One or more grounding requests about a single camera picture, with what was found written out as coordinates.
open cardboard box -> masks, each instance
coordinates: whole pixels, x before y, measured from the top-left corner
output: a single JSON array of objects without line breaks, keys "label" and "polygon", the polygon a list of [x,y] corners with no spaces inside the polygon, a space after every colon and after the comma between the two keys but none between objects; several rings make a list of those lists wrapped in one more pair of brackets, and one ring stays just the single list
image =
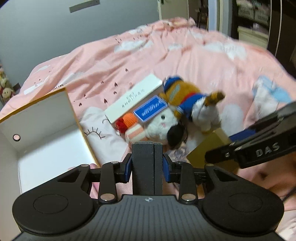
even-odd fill
[{"label": "open cardboard box", "polygon": [[12,205],[22,193],[80,164],[96,161],[65,88],[0,120],[0,240],[20,233]]}]

eyelash print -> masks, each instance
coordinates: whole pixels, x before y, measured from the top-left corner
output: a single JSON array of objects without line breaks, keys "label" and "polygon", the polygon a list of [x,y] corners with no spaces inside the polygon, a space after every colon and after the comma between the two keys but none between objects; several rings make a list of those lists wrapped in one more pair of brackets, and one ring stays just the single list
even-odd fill
[{"label": "eyelash print", "polygon": [[94,128],[92,127],[92,131],[89,131],[88,133],[85,133],[84,132],[84,134],[86,135],[86,136],[88,136],[90,133],[96,133],[98,136],[99,136],[99,138],[102,140],[102,138],[104,138],[104,137],[106,137],[106,136],[101,136],[101,131],[100,131],[100,133],[98,133],[98,128],[94,131]]},{"label": "eyelash print", "polygon": [[102,121],[103,124],[104,124],[105,120],[107,120],[111,124],[111,122],[108,119],[103,119],[103,121]]}]

white box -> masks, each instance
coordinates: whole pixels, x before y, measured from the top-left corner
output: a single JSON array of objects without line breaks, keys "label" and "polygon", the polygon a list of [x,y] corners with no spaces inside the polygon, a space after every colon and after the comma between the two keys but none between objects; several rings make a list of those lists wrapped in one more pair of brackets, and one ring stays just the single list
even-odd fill
[{"label": "white box", "polygon": [[96,161],[64,88],[0,120],[0,240],[20,233],[12,205],[22,193]]},{"label": "white box", "polygon": [[125,113],[136,109],[142,103],[160,92],[163,92],[162,80],[150,74],[109,106],[105,110],[105,115],[110,123],[113,124]]}]

stuffed toy on shelf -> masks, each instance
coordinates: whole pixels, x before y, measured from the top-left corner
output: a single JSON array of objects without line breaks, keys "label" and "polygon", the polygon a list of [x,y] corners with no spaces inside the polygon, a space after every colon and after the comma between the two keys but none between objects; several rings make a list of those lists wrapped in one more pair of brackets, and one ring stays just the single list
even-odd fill
[{"label": "stuffed toy on shelf", "polygon": [[14,95],[15,92],[5,75],[3,68],[0,67],[0,98],[3,104],[6,104]]},{"label": "stuffed toy on shelf", "polygon": [[144,125],[138,123],[133,113],[127,113],[117,120],[116,126],[125,134],[129,146],[133,142],[152,140],[173,149],[181,143],[185,132],[185,126],[178,121],[170,108],[164,109]]},{"label": "stuffed toy on shelf", "polygon": [[195,85],[183,81],[179,76],[169,77],[163,83],[164,93],[159,96],[175,106],[174,115],[177,119],[186,116],[203,133],[208,133],[211,126],[220,123],[219,112],[216,104],[225,98],[221,91],[209,95],[200,92]]}]

blue gripper part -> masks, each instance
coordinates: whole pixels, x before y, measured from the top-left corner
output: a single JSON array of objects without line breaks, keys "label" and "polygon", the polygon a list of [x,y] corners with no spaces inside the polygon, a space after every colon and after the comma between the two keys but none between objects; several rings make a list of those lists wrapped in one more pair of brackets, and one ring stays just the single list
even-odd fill
[{"label": "blue gripper part", "polygon": [[254,134],[256,134],[256,131],[251,129],[244,129],[243,131],[236,133],[230,136],[229,138],[232,142],[236,142],[236,141],[241,141],[243,139],[246,139]]},{"label": "blue gripper part", "polygon": [[165,181],[169,182],[170,181],[170,169],[168,166],[168,161],[165,159],[163,156],[163,175],[165,177]]},{"label": "blue gripper part", "polygon": [[128,182],[130,177],[131,177],[131,157],[129,158],[129,160],[128,160],[127,164],[126,164],[126,169],[124,171],[124,176],[125,176],[126,182]]}]

